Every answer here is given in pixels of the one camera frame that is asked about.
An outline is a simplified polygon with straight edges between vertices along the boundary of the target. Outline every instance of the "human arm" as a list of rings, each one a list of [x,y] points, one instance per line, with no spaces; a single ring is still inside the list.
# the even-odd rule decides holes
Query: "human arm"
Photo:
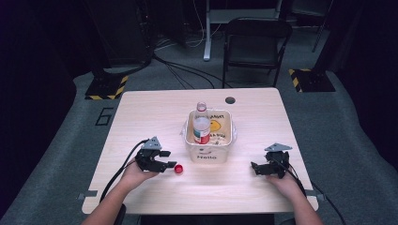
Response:
[[[83,221],[82,224],[114,224],[120,207],[126,196],[145,180],[156,176],[158,172],[143,172],[136,163],[123,172],[120,181],[106,195],[94,211]]]
[[[267,175],[266,178],[292,203],[297,225],[323,224],[290,173],[287,172],[282,179],[271,175]]]

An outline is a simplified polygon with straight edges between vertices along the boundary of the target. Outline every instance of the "red object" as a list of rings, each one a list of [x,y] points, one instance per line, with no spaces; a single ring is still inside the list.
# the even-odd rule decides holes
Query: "red object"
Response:
[[[181,174],[182,172],[184,171],[184,169],[182,168],[182,166],[181,165],[175,165],[175,172],[177,173],[177,174]]]

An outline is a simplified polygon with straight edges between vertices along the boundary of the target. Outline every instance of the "bottle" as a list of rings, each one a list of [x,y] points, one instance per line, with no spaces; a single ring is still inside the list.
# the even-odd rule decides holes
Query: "bottle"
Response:
[[[196,143],[210,141],[210,116],[205,102],[198,102],[193,116],[193,137]]]

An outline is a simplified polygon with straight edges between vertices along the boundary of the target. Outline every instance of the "human hand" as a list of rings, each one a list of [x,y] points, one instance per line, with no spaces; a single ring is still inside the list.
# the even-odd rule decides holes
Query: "human hand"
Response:
[[[118,183],[119,186],[124,188],[127,192],[132,191],[133,189],[140,186],[145,180],[152,178],[158,175],[158,172],[143,172],[135,163],[134,159],[132,159],[125,171],[123,172],[122,177]]]
[[[289,172],[286,172],[282,179],[272,175],[266,175],[266,178],[289,200],[292,200],[295,196],[302,195],[296,179]]]

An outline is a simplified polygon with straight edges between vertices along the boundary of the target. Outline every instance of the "light wood tabletop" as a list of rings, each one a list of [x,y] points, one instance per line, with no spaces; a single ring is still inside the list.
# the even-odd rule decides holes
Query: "light wood tabletop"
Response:
[[[234,98],[234,104],[226,98]],[[222,164],[195,163],[190,159],[181,131],[198,101],[209,108],[231,113],[237,139]],[[290,164],[305,189],[313,189],[280,93],[275,88],[136,91],[123,94],[104,144],[83,212],[99,204],[105,186],[121,167],[130,150],[141,140],[156,136],[162,151],[177,161],[173,169],[146,180],[125,199],[127,213],[139,215],[197,215],[278,213],[293,210],[289,201],[265,176],[255,175],[251,161],[266,164],[265,148],[274,143],[291,146]],[[308,197],[316,210],[316,197]]]

